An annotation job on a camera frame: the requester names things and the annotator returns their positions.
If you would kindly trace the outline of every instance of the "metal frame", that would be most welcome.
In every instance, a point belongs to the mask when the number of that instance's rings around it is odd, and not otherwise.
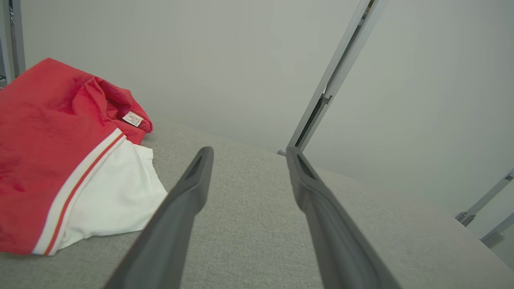
[[[1,0],[0,3],[0,43],[2,45],[2,57],[4,59],[5,77],[7,84],[11,83],[15,76],[14,57],[11,35],[11,13],[9,0]]]
[[[15,67],[14,71],[18,77],[27,69],[25,64],[25,47],[23,45],[23,27],[22,27],[22,3],[21,0],[12,0],[12,10],[14,12],[14,51]]]
[[[471,223],[476,217],[476,214],[489,203],[501,190],[503,190],[510,181],[514,178],[514,168],[510,170],[494,187],[492,187],[483,197],[480,198],[471,208],[464,211],[455,217],[457,221],[461,222],[465,227]]]
[[[355,10],[354,15],[352,16],[352,19],[350,20],[347,29],[344,32],[344,35],[341,41],[339,42],[339,45],[337,46],[336,52],[332,56],[332,59],[330,60],[328,67],[326,68],[325,73],[323,74],[323,77],[321,78],[321,81],[318,84],[318,87],[314,91],[313,97],[311,98],[307,106],[307,110],[305,110],[305,112],[303,113],[303,116],[300,119],[300,122],[298,123],[296,130],[293,133],[291,140],[289,141],[289,144],[287,145],[288,147],[294,147],[298,138],[302,134],[302,131],[305,125],[307,124],[311,114],[313,113],[320,97],[323,96],[323,90],[325,90],[325,88],[327,87],[328,82],[331,79],[334,71],[336,70],[338,63],[343,57],[343,54],[346,51],[346,48],[348,47],[348,44],[350,43],[350,40],[355,30],[357,29],[357,26],[359,25],[360,20],[362,19],[362,16],[364,15],[364,12],[366,11],[366,8],[368,7],[369,3],[370,0],[360,0],[359,5],[357,6],[357,9]]]
[[[357,60],[360,51],[371,34],[371,31],[373,31],[373,28],[375,27],[383,10],[384,1],[386,0],[375,0],[364,21],[361,21],[362,16],[364,15],[370,1],[361,1],[361,3],[359,3],[352,21],[348,25],[348,29],[346,30],[330,65],[327,67],[327,70],[325,71],[325,74],[323,75],[307,110],[303,114],[300,123],[298,123],[298,126],[289,141],[289,147],[297,146],[296,144],[298,143],[297,147],[303,151],[307,146],[307,143],[314,134],[314,131],[321,122],[321,119],[328,110],[332,99],[341,88],[346,76]],[[319,110],[316,111],[316,106],[320,101],[320,98],[324,98],[324,102]],[[285,155],[285,150],[280,150],[278,154]]]

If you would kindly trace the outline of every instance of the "gray fabric surface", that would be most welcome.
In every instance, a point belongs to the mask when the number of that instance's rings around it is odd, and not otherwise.
[[[214,147],[208,200],[195,218],[183,288],[321,288],[285,158],[153,118],[154,166],[169,190]],[[513,288],[514,273],[451,216],[317,170],[405,288]],[[93,237],[53,257],[0,254],[2,288],[101,288],[138,233]]]

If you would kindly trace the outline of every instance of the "white stripe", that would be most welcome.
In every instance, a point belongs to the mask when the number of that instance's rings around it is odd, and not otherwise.
[[[97,159],[97,157],[111,144],[113,141],[122,134],[121,130],[116,128],[109,136],[107,136],[101,143],[99,143],[81,162],[80,164],[74,169],[73,173],[68,177],[64,185],[61,187],[59,192],[57,193],[56,198],[53,200],[52,206],[50,207],[50,211],[48,212],[48,215],[46,217],[45,226],[43,228],[43,232],[41,233],[38,243],[34,247],[34,250],[32,251],[33,254],[39,254],[43,255],[48,248],[50,241],[52,240],[53,233],[55,232],[55,229],[57,227],[57,224],[59,222],[59,216],[61,215],[61,211],[64,207],[64,204],[66,203],[66,200],[68,199],[69,194],[77,184],[77,182],[80,180],[80,178],[84,175],[84,173],[89,169],[91,164]],[[75,195],[70,200],[70,203],[68,204],[68,207],[66,208],[66,212],[64,214],[64,218],[61,224],[61,228],[59,230],[59,234],[57,235],[57,239],[52,247],[52,250],[50,251],[49,255],[54,255],[57,251],[57,248],[59,248],[59,244],[62,239],[62,234],[64,233],[64,229],[67,224],[67,220],[69,217],[69,213],[71,209],[73,208],[73,205],[75,201],[77,200],[77,197],[79,196],[80,192],[82,191],[83,187],[91,176],[95,173],[97,168],[103,163],[103,161],[111,154],[111,152],[120,145],[123,140],[126,137],[121,137],[116,144],[114,144],[104,155],[103,157],[97,162],[95,167],[90,171],[88,176],[84,179],[82,184],[77,188],[77,191],[75,192]]]

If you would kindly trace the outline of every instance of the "red and white shirt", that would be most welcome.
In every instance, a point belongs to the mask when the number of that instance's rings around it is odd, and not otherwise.
[[[127,120],[134,125],[123,120],[125,116],[130,116]],[[142,151],[132,152],[129,146],[140,144],[152,129],[148,116],[130,91],[53,59],[43,60],[1,90],[0,251],[53,255],[78,239],[87,238],[71,236],[70,229],[64,242],[67,245],[62,244],[79,196],[88,185],[95,185],[90,183],[91,178],[113,152],[121,150],[122,144],[127,143],[122,150],[125,154],[135,156]],[[130,158],[119,155],[117,159]],[[149,193],[154,200],[147,204],[144,217],[132,220],[137,226],[112,224],[111,231],[104,234],[141,230],[159,205],[166,192],[153,167],[145,169],[151,171],[160,187]],[[88,196],[124,193],[117,189],[116,184],[124,182],[120,178],[123,175],[113,174],[105,192],[94,190],[96,195]],[[94,205],[95,201],[88,196],[81,197],[83,205],[77,208]],[[107,204],[108,209],[113,209],[110,214],[124,210],[119,204],[109,205],[102,200],[96,203]],[[95,210],[91,208],[88,213],[94,214]],[[75,225],[93,222],[78,213],[73,218]]]

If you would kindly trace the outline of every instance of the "metal bracket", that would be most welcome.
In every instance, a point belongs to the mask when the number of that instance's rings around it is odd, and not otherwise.
[[[508,172],[494,187],[492,187],[478,202],[469,210],[458,214],[455,219],[465,227],[475,219],[476,214],[489,203],[501,190],[503,190],[514,179],[514,169]]]

